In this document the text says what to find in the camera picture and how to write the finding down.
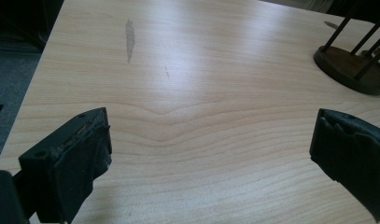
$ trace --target scuff mark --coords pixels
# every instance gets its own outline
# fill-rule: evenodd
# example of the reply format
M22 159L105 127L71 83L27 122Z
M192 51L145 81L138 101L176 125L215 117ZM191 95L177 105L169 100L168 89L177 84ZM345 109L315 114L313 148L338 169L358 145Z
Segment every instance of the scuff mark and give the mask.
M131 62L134 53L134 23L130 20L126 22L126 52L128 53L128 63Z
M167 78L169 78L169 80L170 80L169 72L167 71L166 65L165 65L165 71L166 71Z

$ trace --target wooden base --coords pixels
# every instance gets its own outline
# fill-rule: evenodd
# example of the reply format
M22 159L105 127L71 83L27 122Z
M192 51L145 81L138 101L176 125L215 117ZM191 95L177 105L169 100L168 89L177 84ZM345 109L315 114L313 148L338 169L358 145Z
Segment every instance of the wooden base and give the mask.
M351 55L348 51L329 47L326 52L320 47L314 54L317 66L329 77L344 86L369 95L380 95L380 67L374 66L360 80L356 80L356 74L370 60Z

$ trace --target table surface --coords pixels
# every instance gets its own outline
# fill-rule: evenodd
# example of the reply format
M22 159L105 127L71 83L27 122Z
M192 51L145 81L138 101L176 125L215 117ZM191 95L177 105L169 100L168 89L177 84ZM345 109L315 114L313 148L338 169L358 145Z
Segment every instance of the table surface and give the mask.
M253 0L66 0L0 169L105 106L113 162L75 223L372 223L309 156L319 108L380 127L380 96L315 65L324 21L342 18ZM371 27L351 21L333 46Z

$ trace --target wooden table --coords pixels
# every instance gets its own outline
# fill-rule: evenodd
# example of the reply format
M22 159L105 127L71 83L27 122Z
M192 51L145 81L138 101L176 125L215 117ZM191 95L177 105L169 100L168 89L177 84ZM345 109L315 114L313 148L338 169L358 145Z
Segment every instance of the wooden table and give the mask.
M113 163L75 223L372 223L309 159L321 107L380 127L380 97L315 65L324 21L342 18L253 0L66 0L0 169L105 106ZM351 21L333 46L371 27Z

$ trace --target gray carpet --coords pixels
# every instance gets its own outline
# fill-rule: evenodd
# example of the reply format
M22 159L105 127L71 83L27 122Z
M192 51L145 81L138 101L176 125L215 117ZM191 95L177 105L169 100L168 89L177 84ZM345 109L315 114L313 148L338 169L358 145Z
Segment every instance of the gray carpet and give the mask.
M30 44L0 36L0 154L40 56L41 52Z

